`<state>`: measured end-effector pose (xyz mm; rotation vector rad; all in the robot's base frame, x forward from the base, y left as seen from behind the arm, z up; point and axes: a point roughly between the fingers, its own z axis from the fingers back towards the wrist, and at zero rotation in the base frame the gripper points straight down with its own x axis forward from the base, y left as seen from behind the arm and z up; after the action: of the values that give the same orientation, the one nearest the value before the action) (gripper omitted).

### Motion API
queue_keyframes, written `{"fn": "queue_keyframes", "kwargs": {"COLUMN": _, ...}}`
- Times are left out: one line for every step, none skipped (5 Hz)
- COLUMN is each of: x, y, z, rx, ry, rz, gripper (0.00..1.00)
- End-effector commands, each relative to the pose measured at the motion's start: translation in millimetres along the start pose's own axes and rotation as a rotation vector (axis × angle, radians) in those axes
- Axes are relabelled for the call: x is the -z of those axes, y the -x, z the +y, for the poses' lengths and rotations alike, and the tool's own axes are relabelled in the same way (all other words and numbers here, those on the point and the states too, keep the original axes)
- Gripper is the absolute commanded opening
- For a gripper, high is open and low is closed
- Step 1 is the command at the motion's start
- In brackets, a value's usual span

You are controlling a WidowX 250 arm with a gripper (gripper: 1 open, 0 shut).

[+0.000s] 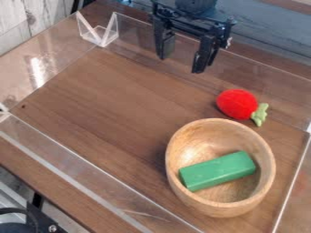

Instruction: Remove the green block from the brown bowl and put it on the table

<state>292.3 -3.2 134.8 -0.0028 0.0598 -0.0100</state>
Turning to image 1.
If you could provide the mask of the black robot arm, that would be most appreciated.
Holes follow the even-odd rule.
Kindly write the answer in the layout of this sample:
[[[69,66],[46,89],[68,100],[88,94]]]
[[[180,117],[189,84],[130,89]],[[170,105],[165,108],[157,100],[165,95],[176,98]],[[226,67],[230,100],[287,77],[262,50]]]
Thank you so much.
[[[174,34],[184,33],[198,40],[192,73],[210,66],[218,49],[230,45],[233,17],[216,9],[217,0],[150,0],[154,51],[164,60],[174,50]]]

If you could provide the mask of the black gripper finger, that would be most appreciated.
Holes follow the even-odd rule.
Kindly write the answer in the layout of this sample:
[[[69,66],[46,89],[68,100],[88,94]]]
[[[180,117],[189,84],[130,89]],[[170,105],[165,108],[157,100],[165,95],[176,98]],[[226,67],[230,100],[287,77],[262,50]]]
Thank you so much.
[[[192,73],[200,74],[205,67],[213,62],[214,56],[218,52],[218,40],[213,35],[202,35],[200,38],[198,49],[194,53]]]
[[[164,60],[174,50],[174,33],[169,21],[153,19],[154,51],[157,57]]]

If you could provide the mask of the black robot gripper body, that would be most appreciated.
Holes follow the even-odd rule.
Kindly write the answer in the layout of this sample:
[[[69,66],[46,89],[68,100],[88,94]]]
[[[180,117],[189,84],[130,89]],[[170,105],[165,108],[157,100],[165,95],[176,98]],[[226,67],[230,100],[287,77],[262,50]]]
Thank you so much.
[[[202,31],[216,35],[220,48],[230,45],[230,29],[236,20],[216,8],[217,0],[150,0],[150,3],[153,14],[174,24],[185,24],[189,34]]]

